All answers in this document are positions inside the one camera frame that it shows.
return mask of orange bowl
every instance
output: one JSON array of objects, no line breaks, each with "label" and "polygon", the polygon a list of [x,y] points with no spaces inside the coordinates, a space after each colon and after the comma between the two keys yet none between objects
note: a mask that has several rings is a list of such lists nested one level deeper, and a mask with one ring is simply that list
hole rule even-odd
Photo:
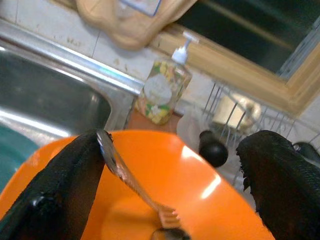
[{"label": "orange bowl", "polygon": [[[119,131],[114,145],[157,202],[177,209],[195,240],[273,240],[245,200],[174,134]],[[33,154],[0,195],[0,219],[31,179],[75,137]],[[104,168],[82,240],[149,240],[160,228],[157,214]]]}]

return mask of kitchen counter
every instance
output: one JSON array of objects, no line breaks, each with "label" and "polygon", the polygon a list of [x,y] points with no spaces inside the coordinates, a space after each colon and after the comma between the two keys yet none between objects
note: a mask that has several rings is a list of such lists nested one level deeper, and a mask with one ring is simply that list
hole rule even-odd
[{"label": "kitchen counter", "polygon": [[128,122],[127,129],[161,131],[175,134],[177,131],[177,123],[180,118],[180,116],[174,114],[166,124],[156,125],[134,109]]}]

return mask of cutting board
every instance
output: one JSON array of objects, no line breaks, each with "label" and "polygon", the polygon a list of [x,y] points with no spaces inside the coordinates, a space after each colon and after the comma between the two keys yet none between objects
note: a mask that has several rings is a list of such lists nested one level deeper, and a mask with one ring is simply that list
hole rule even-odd
[{"label": "cutting board", "polygon": [[154,17],[133,10],[129,17],[117,15],[118,0],[55,0],[76,8],[89,24],[104,31],[119,47],[139,50],[161,29],[179,19],[197,0],[162,0]]}]

